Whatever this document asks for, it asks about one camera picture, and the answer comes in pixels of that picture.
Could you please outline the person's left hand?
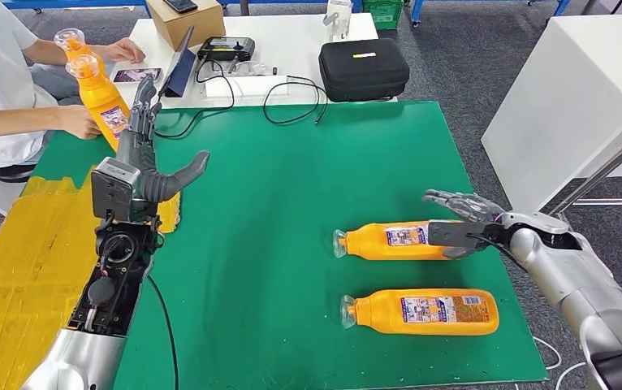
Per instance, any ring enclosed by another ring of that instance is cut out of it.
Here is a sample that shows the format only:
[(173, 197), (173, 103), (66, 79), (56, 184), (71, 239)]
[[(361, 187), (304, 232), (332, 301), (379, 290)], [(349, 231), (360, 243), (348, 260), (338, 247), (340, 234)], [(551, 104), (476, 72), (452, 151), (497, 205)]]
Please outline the person's left hand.
[(102, 57), (113, 62), (142, 63), (146, 55), (144, 51), (128, 37), (102, 47)]

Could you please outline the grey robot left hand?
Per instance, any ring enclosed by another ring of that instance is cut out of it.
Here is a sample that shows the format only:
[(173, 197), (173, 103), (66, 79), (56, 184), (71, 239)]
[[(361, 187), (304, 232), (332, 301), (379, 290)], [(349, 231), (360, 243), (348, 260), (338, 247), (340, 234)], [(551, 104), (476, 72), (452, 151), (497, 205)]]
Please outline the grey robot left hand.
[(205, 171), (210, 152), (201, 150), (192, 161), (178, 171), (165, 174), (156, 167), (153, 139), (155, 120), (161, 110), (160, 103), (152, 103), (157, 89), (154, 78), (145, 76), (138, 84), (129, 113), (128, 128), (122, 131), (116, 157), (119, 161), (139, 171), (134, 189), (139, 199), (148, 202), (164, 202), (190, 185)]

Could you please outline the person's right hand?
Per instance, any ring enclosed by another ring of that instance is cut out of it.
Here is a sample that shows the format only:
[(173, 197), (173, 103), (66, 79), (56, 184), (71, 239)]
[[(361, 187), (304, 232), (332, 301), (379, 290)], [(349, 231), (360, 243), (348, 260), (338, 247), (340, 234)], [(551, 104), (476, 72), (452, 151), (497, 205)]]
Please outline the person's right hand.
[(79, 139), (89, 140), (101, 135), (101, 131), (88, 110), (81, 105), (54, 107), (54, 123), (59, 130)]

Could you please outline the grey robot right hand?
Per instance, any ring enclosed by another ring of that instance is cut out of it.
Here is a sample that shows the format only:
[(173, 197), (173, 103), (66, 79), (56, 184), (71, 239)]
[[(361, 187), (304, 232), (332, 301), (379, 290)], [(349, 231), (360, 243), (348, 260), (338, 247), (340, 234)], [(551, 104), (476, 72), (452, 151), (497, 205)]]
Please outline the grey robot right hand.
[[(494, 222), (504, 212), (498, 204), (478, 196), (476, 193), (451, 193), (436, 189), (427, 189), (422, 197), (424, 202), (433, 202), (444, 206), (460, 219), (474, 223)], [(442, 255), (445, 259), (456, 260), (484, 249), (482, 241), (476, 241), (474, 248), (445, 247)]]

